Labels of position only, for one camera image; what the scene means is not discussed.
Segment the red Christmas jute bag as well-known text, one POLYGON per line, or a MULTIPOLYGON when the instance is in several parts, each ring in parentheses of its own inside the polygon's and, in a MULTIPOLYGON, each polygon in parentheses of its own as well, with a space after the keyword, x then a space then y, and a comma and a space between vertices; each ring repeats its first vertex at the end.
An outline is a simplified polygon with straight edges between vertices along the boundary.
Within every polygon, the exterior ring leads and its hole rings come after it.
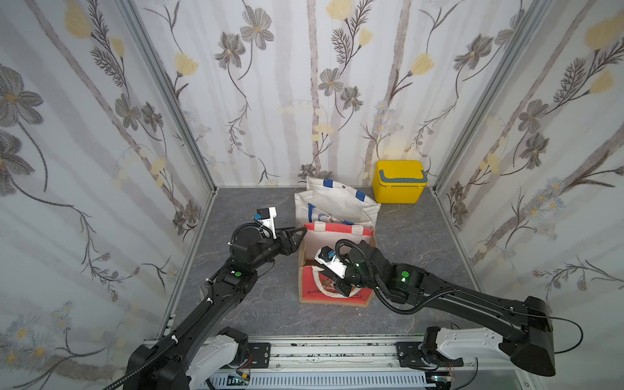
POLYGON ((299 300, 307 304, 367 307, 373 296, 371 289, 362 288, 354 280, 364 264, 351 264, 347 245, 336 250, 340 240, 375 246, 374 231, 360 225, 305 223, 307 233, 299 250, 299 300))

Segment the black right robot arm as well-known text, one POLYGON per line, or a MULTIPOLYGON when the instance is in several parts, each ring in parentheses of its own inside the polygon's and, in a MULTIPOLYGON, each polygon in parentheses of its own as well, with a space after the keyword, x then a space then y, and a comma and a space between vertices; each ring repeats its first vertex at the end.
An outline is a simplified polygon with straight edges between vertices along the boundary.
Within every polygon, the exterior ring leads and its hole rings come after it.
POLYGON ((542 299, 530 296, 521 302, 466 289, 418 266, 390 263, 363 240, 341 239, 331 252, 345 266, 338 286, 371 289, 399 315, 432 308, 484 326, 502 336, 501 351, 516 367, 535 375, 556 375, 553 323, 542 299))

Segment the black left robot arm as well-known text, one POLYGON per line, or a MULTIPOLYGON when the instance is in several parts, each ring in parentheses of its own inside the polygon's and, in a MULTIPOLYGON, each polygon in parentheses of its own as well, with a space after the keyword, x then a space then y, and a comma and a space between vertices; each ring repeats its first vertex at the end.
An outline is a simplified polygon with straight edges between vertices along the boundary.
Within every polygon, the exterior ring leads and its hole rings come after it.
POLYGON ((224 328, 211 344, 206 339, 253 289, 258 268, 296 253, 306 233, 303 227, 271 230, 258 222, 239 226, 229 242, 229 257, 204 284, 198 306, 168 336, 151 347, 140 345, 128 359, 125 375, 108 387, 197 389, 220 368, 244 362, 244 333, 224 328))

